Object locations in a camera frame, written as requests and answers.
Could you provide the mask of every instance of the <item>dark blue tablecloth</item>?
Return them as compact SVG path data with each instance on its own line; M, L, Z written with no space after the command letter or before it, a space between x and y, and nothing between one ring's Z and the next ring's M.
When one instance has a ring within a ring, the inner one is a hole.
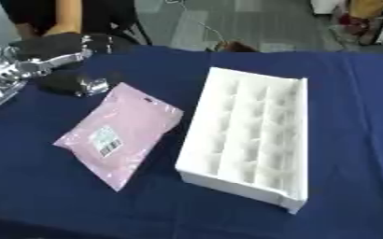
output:
M174 169L210 65L309 78L309 201L279 207L181 181ZM127 187L116 193L51 144L103 98L28 86L0 108L0 219L133 239L383 238L383 56L216 53L139 48L92 59L185 110Z

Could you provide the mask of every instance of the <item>pink plastic bag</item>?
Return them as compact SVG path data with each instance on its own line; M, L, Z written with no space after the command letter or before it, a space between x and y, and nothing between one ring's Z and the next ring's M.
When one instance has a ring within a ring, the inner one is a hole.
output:
M124 83L55 142L71 150L113 190L121 190L183 112Z

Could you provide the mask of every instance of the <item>black chair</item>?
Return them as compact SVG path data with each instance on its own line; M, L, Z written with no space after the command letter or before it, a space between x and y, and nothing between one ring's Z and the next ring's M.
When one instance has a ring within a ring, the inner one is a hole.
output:
M127 35L126 31L135 35L133 27L136 26L139 33L144 37L147 45L152 46L152 40L146 33L143 25L141 24L136 7L135 0L106 0L108 4L110 20L115 25L112 29L111 34L125 38L133 44L139 44L138 40Z

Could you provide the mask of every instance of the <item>barcode label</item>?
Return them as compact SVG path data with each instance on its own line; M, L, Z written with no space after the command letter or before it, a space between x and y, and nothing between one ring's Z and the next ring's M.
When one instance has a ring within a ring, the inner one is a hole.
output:
M103 157L109 155L111 152L116 150L119 146L121 146L121 141L118 139L116 141L111 142L108 146L100 150L100 153Z
M100 128L90 135L89 139L103 158L107 157L123 145L118 135L110 126Z

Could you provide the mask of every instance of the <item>white foam tray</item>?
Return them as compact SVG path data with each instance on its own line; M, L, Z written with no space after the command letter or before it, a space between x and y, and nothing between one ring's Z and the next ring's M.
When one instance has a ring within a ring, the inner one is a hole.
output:
M307 200L306 85L212 67L177 160L183 180L296 213Z

